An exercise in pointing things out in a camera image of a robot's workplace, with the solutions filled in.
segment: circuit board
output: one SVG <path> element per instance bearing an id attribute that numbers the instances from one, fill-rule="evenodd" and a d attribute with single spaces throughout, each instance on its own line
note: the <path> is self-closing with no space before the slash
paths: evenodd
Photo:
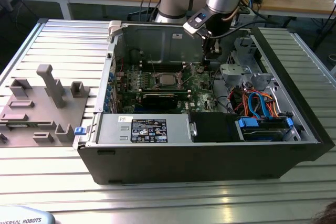
<path id="1" fill-rule="evenodd" d="M 158 69 L 155 65 L 151 68 L 124 65 L 116 74 L 118 112 L 218 112 L 218 103 L 211 91 L 211 72 L 191 63 L 176 68 L 180 71 L 154 72 Z"/>

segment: warning label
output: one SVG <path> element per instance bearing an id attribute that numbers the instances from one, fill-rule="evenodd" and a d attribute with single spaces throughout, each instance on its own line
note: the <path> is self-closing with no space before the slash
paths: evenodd
<path id="1" fill-rule="evenodd" d="M 132 120 L 133 143 L 167 143 L 166 119 Z"/>

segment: green circuit board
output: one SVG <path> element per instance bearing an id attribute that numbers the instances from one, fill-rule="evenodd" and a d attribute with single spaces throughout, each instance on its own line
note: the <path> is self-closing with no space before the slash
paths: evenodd
<path id="1" fill-rule="evenodd" d="M 119 113 L 184 114 L 219 111 L 210 89 L 210 72 L 199 65 L 189 65 L 181 73 L 145 72 L 139 66 L 125 65 L 117 80 Z M 166 110 L 149 109 L 143 103 L 147 94 L 171 95 L 177 99 L 177 104 Z"/>

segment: white wire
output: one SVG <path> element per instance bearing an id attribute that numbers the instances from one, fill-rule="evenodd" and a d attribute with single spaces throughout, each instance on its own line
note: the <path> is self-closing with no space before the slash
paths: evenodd
<path id="1" fill-rule="evenodd" d="M 336 59 L 333 58 L 333 57 L 336 57 L 336 54 L 330 54 L 330 55 L 328 55 L 328 58 L 329 58 L 331 61 L 336 62 Z"/>
<path id="2" fill-rule="evenodd" d="M 15 16 L 15 27 L 16 27 L 16 29 L 17 29 L 20 33 L 23 33 L 23 34 L 24 34 L 24 32 L 22 32 L 22 31 L 17 27 L 17 18 L 19 17 L 20 9 L 21 9 L 22 6 L 23 6 L 23 3 L 21 2 L 19 8 L 17 9 L 17 13 L 16 13 L 16 16 Z"/>

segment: slotted aluminum surface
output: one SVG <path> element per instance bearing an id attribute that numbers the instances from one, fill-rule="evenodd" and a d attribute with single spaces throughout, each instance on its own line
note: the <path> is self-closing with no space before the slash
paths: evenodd
<path id="1" fill-rule="evenodd" d="M 26 74 L 33 85 L 43 85 L 38 78 L 31 77 L 32 73 L 40 62 L 51 62 L 54 76 L 61 78 L 64 85 L 79 79 L 91 86 L 82 122 L 88 124 L 98 91 L 97 72 L 104 61 L 105 49 L 98 49 L 97 45 L 107 46 L 107 26 L 106 22 L 64 20 L 40 25 L 38 37 L 32 41 L 38 46 L 47 43 L 48 49 L 39 47 L 36 51 L 34 44 L 29 45 L 8 78 Z M 59 44 L 50 49 L 54 42 Z M 60 45 L 65 43 L 73 45 L 73 49 L 65 46 L 64 50 Z M 88 49 L 81 49 L 83 44 Z M 11 94 L 9 83 L 7 79 L 0 91 L 2 106 Z M 321 119 L 328 115 L 334 118 L 332 111 L 314 109 Z M 280 179 L 101 186 L 93 182 L 71 147 L 0 148 L 0 205 L 20 204 L 50 211 L 62 224 L 307 224 L 336 198 L 335 166 L 333 149 L 316 162 L 299 164 Z"/>
<path id="2" fill-rule="evenodd" d="M 336 81 L 297 34 L 286 29 L 261 28 L 291 79 L 325 130 L 336 141 Z M 261 58 L 270 72 L 264 57 Z"/>

